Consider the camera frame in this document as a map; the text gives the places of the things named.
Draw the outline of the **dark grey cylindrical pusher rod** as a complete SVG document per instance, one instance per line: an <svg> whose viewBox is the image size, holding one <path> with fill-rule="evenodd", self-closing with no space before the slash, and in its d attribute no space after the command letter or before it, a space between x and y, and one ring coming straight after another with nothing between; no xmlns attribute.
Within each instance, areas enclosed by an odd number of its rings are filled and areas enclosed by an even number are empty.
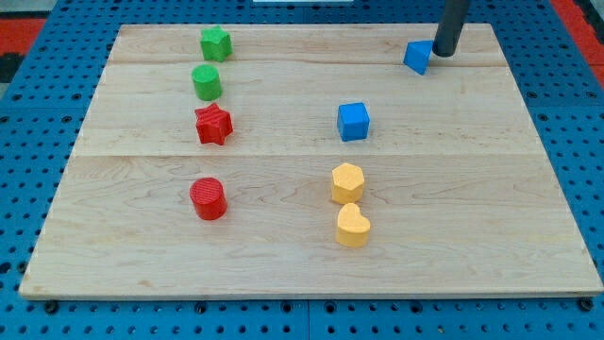
<svg viewBox="0 0 604 340"><path fill-rule="evenodd" d="M455 54L470 3L470 0L445 0L432 46L436 56L448 58Z"/></svg>

